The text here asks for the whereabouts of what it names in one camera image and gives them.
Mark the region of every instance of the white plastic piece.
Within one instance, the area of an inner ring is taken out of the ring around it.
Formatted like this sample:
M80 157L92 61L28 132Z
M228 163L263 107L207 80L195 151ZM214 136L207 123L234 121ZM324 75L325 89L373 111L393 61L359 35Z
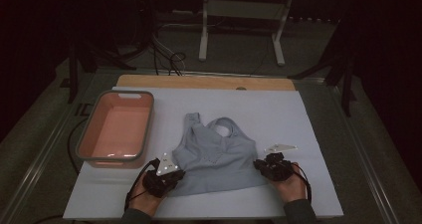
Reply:
M179 167L171 161L170 155L164 152L160 159L156 174L157 176L161 176L173 171L177 171L178 168Z
M288 151L288 150L293 150L293 149L298 149L297 146L292 146L292 145L286 145L286 144L274 144L273 146L264 149L264 151L266 153L279 153L282 151Z

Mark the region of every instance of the forearm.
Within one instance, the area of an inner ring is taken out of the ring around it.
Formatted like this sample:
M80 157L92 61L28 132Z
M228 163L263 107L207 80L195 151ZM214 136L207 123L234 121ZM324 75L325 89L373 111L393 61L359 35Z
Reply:
M137 209L128 208L120 219L121 224L147 224L151 222L151 217Z
M317 223L316 214L306 199L288 202L284 209L289 224Z

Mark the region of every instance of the floor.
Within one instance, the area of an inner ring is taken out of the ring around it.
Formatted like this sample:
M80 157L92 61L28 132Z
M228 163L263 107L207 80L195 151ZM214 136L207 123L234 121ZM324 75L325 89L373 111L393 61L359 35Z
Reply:
M266 27L257 30L244 27L235 26L239 31L232 32L210 28L206 62L198 61L198 25L164 26L155 44L167 53L183 53L179 55L185 56L183 63L175 64L184 75L282 78L315 65L335 29L334 25L321 22L289 21L281 40L286 65L280 67L275 61L270 31ZM52 219L46 223L69 223L60 217L77 178L67 149L77 142L82 128L79 123L86 118L80 112L76 113L78 104L93 104L98 94L112 87L120 74L155 74L153 58L152 50L148 49L127 60L129 65L136 67L135 71L123 71L104 61L99 61L101 67L95 74L80 71L80 92L70 105L69 89L60 87L62 80L68 77L68 62L58 67L57 78L0 145L1 223L37 223L37 220L48 217ZM164 69L169 66L167 60L160 57L157 66L160 75L167 75ZM327 88L323 84L326 73L327 69L295 82L307 105L344 211L344 217L322 219L321 222L420 223L421 194L411 181L358 78L354 78L352 84L352 116L346 117L342 112L335 112L339 111L336 102L339 93L337 88ZM345 158L349 160L347 165L344 165ZM76 169L80 166L81 162L76 159ZM286 220L273 221L284 223ZM207 221L214 222L246 223L244 220ZM250 220L247 223L271 222Z

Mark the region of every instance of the clothing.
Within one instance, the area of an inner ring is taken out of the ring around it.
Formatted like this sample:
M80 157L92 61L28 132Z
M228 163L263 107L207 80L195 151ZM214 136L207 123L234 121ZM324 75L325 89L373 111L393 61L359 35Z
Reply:
M289 202L284 207L289 224L315 224L317 223L316 214L311 204L305 200L296 200ZM120 220L121 224L148 224L151 218L145 213L128 208Z
M220 134L216 128L226 128ZM236 190L267 184L255 169L255 141L229 118L217 118L204 126L199 113L188 113L183 137L173 150L173 161L185 175L169 196Z

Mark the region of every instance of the white desk frame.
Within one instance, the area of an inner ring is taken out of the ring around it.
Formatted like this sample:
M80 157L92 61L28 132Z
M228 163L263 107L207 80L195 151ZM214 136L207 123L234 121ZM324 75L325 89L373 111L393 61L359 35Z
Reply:
M285 64L285 58L283 56L282 46L280 45L280 38L289 15L291 4L292 0L287 0L285 4L204 0L199 61L204 62L207 59L208 16L224 16L280 20L279 29L272 35L272 40L277 64L283 66Z

